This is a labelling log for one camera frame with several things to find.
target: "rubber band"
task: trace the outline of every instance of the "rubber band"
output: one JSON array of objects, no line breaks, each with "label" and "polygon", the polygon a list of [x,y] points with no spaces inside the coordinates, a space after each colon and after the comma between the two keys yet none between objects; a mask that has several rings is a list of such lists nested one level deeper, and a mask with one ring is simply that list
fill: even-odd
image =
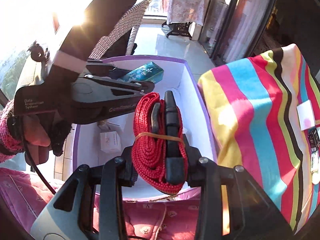
[{"label": "rubber band", "polygon": [[141,132],[141,133],[139,133],[136,136],[135,141],[138,140],[142,136],[149,136],[149,137],[153,137],[153,138],[157,138],[157,139],[180,142],[180,143],[183,144],[183,147],[185,147],[184,141],[179,137],[170,136],[170,135],[164,135],[164,134],[156,134],[156,133],[151,133],[151,132]]}]

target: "teal box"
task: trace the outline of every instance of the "teal box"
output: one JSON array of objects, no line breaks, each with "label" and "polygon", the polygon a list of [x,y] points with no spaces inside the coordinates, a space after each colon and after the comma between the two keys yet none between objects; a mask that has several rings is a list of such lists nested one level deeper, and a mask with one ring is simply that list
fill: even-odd
[{"label": "teal box", "polygon": [[154,84],[157,84],[162,80],[163,73],[164,70],[151,61],[150,63],[132,70],[119,79],[126,82],[131,80],[151,81]]}]

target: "black cable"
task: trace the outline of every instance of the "black cable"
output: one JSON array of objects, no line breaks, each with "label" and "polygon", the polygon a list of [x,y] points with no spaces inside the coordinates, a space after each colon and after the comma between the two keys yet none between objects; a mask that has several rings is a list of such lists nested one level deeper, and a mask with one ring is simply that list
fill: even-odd
[{"label": "black cable", "polygon": [[[95,233],[95,234],[98,234],[99,233],[99,231],[97,230],[97,229],[95,229],[95,228],[93,228],[93,232]],[[147,238],[144,238],[144,237],[140,237],[140,236],[127,236],[128,238],[134,238],[134,239],[140,239],[140,240],[149,240],[149,239],[147,239]]]},{"label": "black cable", "polygon": [[134,238],[134,239],[140,239],[140,240],[149,240],[147,238],[140,237],[140,236],[128,236],[128,238]]},{"label": "black cable", "polygon": [[42,182],[47,186],[47,188],[51,191],[51,193],[54,195],[56,193],[56,191],[53,189],[53,187],[51,187],[51,185],[49,184],[49,182],[44,178],[44,176],[42,175],[42,173],[39,171],[37,165],[35,164],[29,149],[28,149],[28,143],[24,137],[24,129],[23,129],[23,120],[22,120],[22,116],[20,117],[20,132],[21,132],[21,140],[24,146],[24,149],[26,151],[26,154],[31,162],[31,167],[34,168],[34,170],[36,171],[36,173],[38,174],[38,176],[40,177],[40,179],[42,180]]}]

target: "curtain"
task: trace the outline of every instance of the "curtain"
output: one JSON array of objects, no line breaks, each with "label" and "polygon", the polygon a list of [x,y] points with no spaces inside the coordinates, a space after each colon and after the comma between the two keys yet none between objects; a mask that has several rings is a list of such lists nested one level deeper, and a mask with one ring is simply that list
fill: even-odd
[{"label": "curtain", "polygon": [[239,0],[224,38],[223,58],[232,62],[244,56],[270,0]]}]

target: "tablecloth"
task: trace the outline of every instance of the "tablecloth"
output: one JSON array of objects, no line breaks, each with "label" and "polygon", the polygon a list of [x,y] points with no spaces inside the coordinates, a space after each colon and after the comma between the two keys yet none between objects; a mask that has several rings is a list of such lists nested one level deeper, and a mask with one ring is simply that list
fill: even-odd
[{"label": "tablecloth", "polygon": [[204,0],[163,0],[162,7],[168,11],[167,24],[204,23]]}]

